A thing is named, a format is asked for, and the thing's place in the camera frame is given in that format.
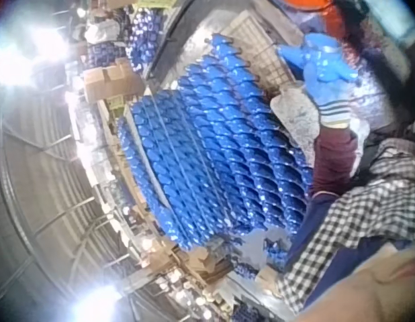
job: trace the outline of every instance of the hand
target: hand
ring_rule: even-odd
[[[335,51],[322,51],[305,44],[301,48],[281,46],[278,53],[303,69],[306,90],[318,106],[321,123],[327,127],[347,127],[351,118],[350,82],[357,81],[358,73],[343,61],[334,38],[308,34],[305,41],[318,42],[315,45],[319,48],[325,48],[327,43]]]

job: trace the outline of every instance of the factory floor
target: factory floor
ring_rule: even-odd
[[[153,80],[158,86],[167,87],[179,76],[185,74],[185,66],[195,62],[207,54],[210,45],[205,39],[212,33],[220,32],[230,25],[230,22],[243,11],[251,10],[265,18],[263,27],[274,38],[274,42],[283,41],[281,35],[275,33],[275,10],[267,0],[197,0],[192,1],[171,34],[169,42],[160,54],[156,66],[152,70]],[[363,82],[359,87],[356,100],[361,104],[360,116],[364,117],[371,126],[373,135],[371,144],[375,144],[379,133],[387,135],[403,126],[415,116],[412,102],[400,99],[405,91],[404,79],[408,77],[411,67],[406,64],[404,57],[389,39],[382,40],[384,51],[373,55],[366,54],[360,61],[360,72]],[[263,252],[263,240],[284,238],[280,229],[269,229],[268,232],[259,229],[244,237],[242,260],[255,268],[262,268],[267,258]],[[272,296],[266,295],[257,288],[253,281],[245,280],[231,273],[222,287],[225,294],[244,295],[256,299],[258,303],[269,308],[278,317],[289,320],[292,314],[287,307]]]

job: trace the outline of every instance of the plaid shirt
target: plaid shirt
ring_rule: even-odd
[[[339,198],[291,270],[279,292],[297,314],[335,253],[356,248],[363,237],[382,235],[415,244],[415,144],[386,140],[370,172],[375,179]]]

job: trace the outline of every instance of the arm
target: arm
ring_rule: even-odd
[[[315,141],[313,197],[320,193],[339,196],[347,190],[357,144],[349,127],[334,129],[321,125]]]

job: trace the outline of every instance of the worker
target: worker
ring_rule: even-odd
[[[334,64],[287,53],[303,69],[320,133],[310,203],[279,292],[301,322],[413,321],[415,142],[383,141],[360,180],[351,179],[358,141],[349,129],[352,84],[341,77],[320,81],[323,66]]]

